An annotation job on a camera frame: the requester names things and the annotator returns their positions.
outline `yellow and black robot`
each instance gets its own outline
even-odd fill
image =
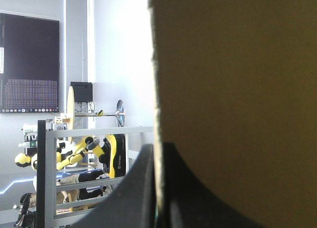
[[[69,151],[65,154],[61,153],[61,148],[58,147],[56,150],[56,169],[61,170],[65,166],[73,165],[79,161],[81,161],[84,157],[85,151],[93,150],[96,146],[99,146],[99,139],[93,141],[86,147],[85,139],[82,139],[78,144],[75,145],[74,150]],[[33,170],[37,170],[38,158],[37,154],[32,157],[20,153],[15,157],[14,162],[19,167],[27,167],[31,166]]]
[[[125,175],[125,136],[106,135],[104,145],[99,146],[99,139],[94,140],[92,136],[83,137],[73,148],[72,151],[62,154],[61,148],[56,150],[56,169],[61,170],[65,166],[73,165],[80,162],[85,157],[85,152],[91,150],[97,157],[100,163],[103,163],[108,168],[110,178],[121,177]],[[15,157],[15,161],[19,167],[32,166],[37,170],[37,154],[29,156],[20,153]]]
[[[93,141],[92,137],[86,137],[85,143],[89,145]],[[110,178],[125,175],[125,136],[124,134],[106,135],[104,145],[96,146],[93,153],[98,157],[99,162],[107,166]]]

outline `white wall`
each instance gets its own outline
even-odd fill
[[[154,125],[154,76],[148,0],[94,0],[96,109],[114,112],[122,99],[125,126]],[[96,128],[116,126],[114,118],[97,118]],[[133,135],[139,150],[153,135]]]
[[[64,106],[64,82],[82,81],[87,77],[87,67],[83,58],[86,54],[86,0],[66,0],[66,16],[63,13],[64,0],[0,0],[0,12],[17,12],[21,15],[60,21],[60,109]],[[66,70],[64,69],[64,17],[66,17]],[[0,114],[0,191],[12,180],[30,178],[35,175],[31,168],[20,168],[14,163],[15,156],[23,152],[18,143],[23,141],[21,126],[24,123],[36,124],[37,120],[52,118],[51,114]],[[31,182],[12,187],[5,195],[0,194],[0,210],[12,208],[26,192],[33,192]]]

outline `yellow panel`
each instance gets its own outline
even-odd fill
[[[108,141],[111,145],[109,177],[115,178],[115,170],[113,167],[113,160],[114,160],[115,154],[117,153],[117,141],[116,141],[114,135],[106,135],[106,138],[108,139]]]

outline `computer screen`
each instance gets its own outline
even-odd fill
[[[58,112],[59,22],[0,14],[0,113]]]

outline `wooden disc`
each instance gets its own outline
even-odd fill
[[[317,227],[317,0],[150,3],[162,141],[265,227]]]
[[[75,120],[75,97],[74,97],[74,89],[72,86],[68,89],[68,98],[67,98],[67,118],[70,119],[69,123],[67,123],[67,129],[74,129],[74,120]],[[73,138],[68,138],[69,143],[73,142]]]

